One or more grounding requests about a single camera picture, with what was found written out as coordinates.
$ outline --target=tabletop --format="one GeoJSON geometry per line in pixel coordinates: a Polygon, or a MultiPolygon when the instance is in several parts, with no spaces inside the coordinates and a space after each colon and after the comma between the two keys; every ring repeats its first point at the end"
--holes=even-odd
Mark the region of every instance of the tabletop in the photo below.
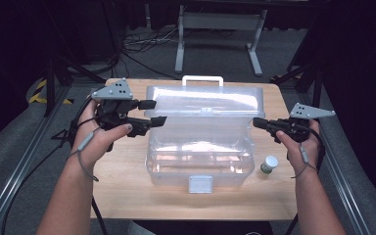
{"type": "MultiPolygon", "coordinates": [[[[116,79],[109,79],[111,84],[116,79]]],[[[179,80],[127,80],[134,99],[145,100],[149,85],[180,85],[179,80]]],[[[206,85],[190,81],[189,85],[206,85]]],[[[267,119],[289,116],[279,88],[274,84],[224,82],[224,86],[257,86],[263,90],[267,119]]],[[[142,111],[130,117],[147,118],[142,111]]],[[[256,143],[255,171],[240,187],[215,187],[211,194],[190,194],[186,187],[157,186],[145,167],[149,131],[146,136],[123,137],[95,166],[100,182],[94,184],[94,198],[102,217],[123,219],[217,219],[282,220],[297,213],[293,169],[286,160],[286,148],[274,142],[268,132],[252,128],[256,143]],[[266,156],[275,156],[279,165],[271,173],[259,166],[266,156]]]]}

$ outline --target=plastic storage box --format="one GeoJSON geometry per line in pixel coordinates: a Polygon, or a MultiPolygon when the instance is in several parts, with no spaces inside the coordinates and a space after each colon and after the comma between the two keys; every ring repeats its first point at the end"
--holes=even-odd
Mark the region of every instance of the plastic storage box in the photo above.
{"type": "Polygon", "coordinates": [[[220,84],[147,88],[147,99],[157,105],[145,116],[167,117],[149,133],[146,168],[154,184],[207,193],[240,186],[254,171],[250,124],[264,118],[262,89],[220,84]]]}

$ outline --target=silver bracket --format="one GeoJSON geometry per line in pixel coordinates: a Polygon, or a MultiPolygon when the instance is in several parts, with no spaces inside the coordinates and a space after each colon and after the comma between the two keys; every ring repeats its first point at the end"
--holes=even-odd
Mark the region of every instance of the silver bracket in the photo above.
{"type": "Polygon", "coordinates": [[[93,92],[91,98],[100,100],[131,100],[133,99],[133,93],[127,84],[126,78],[122,78],[109,86],[93,92]]]}
{"type": "Polygon", "coordinates": [[[335,115],[335,111],[326,111],[297,103],[291,111],[291,118],[314,119],[335,115]]]}

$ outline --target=table leg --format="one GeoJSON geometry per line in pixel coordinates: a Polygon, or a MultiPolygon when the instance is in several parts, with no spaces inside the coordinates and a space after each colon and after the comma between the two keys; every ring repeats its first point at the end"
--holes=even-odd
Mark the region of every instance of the table leg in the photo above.
{"type": "Polygon", "coordinates": [[[259,38],[261,35],[261,30],[264,25],[266,13],[267,13],[267,10],[261,11],[260,19],[258,19],[258,24],[256,26],[255,40],[253,41],[253,43],[247,44],[250,60],[252,61],[253,70],[255,71],[256,76],[262,75],[261,67],[259,64],[259,59],[258,59],[258,56],[256,55],[256,48],[258,47],[258,42],[259,42],[259,38]]]}

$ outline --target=metal frame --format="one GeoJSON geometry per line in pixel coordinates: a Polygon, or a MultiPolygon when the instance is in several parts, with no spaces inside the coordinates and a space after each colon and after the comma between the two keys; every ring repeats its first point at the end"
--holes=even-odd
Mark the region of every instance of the metal frame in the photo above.
{"type": "Polygon", "coordinates": [[[256,76],[261,76],[262,71],[256,54],[261,30],[264,25],[267,11],[262,10],[259,15],[236,15],[236,14],[209,14],[185,12],[183,5],[179,7],[178,21],[178,48],[176,51],[175,72],[182,73],[184,62],[184,28],[215,28],[254,30],[255,37],[252,43],[247,44],[250,61],[256,76]]]}

